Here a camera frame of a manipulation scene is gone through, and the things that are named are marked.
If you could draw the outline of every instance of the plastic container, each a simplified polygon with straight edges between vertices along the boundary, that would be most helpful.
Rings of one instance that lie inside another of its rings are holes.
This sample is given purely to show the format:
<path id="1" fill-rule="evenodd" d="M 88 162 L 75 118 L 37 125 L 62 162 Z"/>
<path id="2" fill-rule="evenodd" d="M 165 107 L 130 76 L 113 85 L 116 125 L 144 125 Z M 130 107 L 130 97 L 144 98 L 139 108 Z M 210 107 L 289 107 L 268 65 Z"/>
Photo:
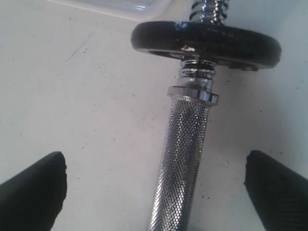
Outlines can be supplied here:
<path id="1" fill-rule="evenodd" d="M 172 0 L 49 0 L 64 5 L 105 13 L 134 21 L 160 15 Z"/>

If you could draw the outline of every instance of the knurled handle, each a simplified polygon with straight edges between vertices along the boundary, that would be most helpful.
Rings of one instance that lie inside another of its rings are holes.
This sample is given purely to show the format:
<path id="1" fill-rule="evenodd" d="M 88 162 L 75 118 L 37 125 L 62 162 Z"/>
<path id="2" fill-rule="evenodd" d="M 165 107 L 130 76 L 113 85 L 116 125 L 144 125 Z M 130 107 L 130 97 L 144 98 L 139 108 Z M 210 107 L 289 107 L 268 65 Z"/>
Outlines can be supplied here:
<path id="1" fill-rule="evenodd" d="M 149 231 L 186 231 L 209 107 L 173 99 Z"/>

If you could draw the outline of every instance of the black object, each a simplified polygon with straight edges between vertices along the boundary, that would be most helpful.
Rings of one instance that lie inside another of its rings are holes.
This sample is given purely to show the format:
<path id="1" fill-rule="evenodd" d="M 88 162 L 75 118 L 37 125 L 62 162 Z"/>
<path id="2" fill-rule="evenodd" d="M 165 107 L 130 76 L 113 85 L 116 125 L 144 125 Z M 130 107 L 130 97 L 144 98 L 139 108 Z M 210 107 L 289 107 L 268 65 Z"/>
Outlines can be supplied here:
<path id="1" fill-rule="evenodd" d="M 282 53 L 277 40 L 257 32 L 194 22 L 147 22 L 133 31 L 134 49 L 170 57 L 200 56 L 232 69 L 273 68 Z"/>
<path id="2" fill-rule="evenodd" d="M 260 151 L 247 158 L 246 188 L 267 231 L 308 231 L 308 180 Z"/>
<path id="3" fill-rule="evenodd" d="M 0 231 L 50 231 L 66 198 L 65 171 L 54 152 L 0 185 Z"/>

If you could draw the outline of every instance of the white floor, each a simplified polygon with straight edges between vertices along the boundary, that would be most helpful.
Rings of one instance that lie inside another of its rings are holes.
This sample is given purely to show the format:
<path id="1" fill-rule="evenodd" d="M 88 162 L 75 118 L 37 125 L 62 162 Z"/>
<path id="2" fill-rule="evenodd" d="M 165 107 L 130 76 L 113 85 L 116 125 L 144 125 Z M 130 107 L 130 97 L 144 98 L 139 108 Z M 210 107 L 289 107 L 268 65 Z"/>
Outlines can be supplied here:
<path id="1" fill-rule="evenodd" d="M 176 0 L 159 20 L 184 20 Z M 218 68 L 191 231 L 260 231 L 245 158 L 308 177 L 308 1 L 232 0 L 227 24 L 281 42 L 274 70 Z M 179 62 L 138 53 L 136 22 L 45 0 L 0 7 L 0 182 L 60 150 L 68 192 L 53 231 L 144 231 Z"/>

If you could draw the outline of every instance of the dumbbell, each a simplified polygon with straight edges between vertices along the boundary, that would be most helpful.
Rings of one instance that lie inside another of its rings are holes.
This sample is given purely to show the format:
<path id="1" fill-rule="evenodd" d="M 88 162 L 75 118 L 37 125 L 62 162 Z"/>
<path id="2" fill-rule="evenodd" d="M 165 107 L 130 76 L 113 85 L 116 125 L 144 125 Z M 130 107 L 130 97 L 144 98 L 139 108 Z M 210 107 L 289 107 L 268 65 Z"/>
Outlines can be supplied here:
<path id="1" fill-rule="evenodd" d="M 215 66 L 257 71 L 277 65 L 281 47 L 257 32 L 225 26 L 229 0 L 194 0 L 189 22 L 146 22 L 131 36 L 135 50 L 181 60 L 170 87 L 171 113 L 149 231 L 186 231 L 200 164 Z"/>

